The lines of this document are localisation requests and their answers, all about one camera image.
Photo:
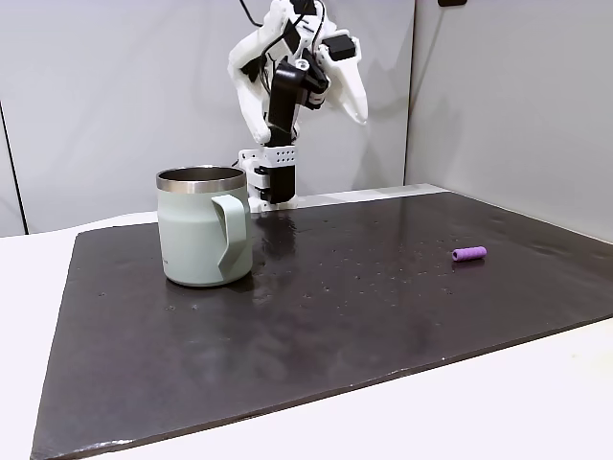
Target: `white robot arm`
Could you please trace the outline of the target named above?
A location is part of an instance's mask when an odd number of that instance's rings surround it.
[[[320,0],[272,0],[256,31],[230,53],[228,72],[259,149],[242,150],[250,196],[273,205],[295,195],[298,107],[333,99],[357,123],[368,103],[357,69],[359,40],[338,30]]]

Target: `dark table mat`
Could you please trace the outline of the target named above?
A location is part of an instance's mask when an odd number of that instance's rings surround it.
[[[78,236],[33,459],[222,426],[613,315],[613,246],[458,195],[253,226],[252,274],[210,289],[165,279],[156,224]],[[473,245],[485,261],[451,262]]]

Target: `purple object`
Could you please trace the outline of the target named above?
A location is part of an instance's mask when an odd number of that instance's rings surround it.
[[[455,262],[474,261],[475,259],[483,259],[488,254],[488,250],[483,246],[465,247],[464,249],[456,249],[451,254]]]

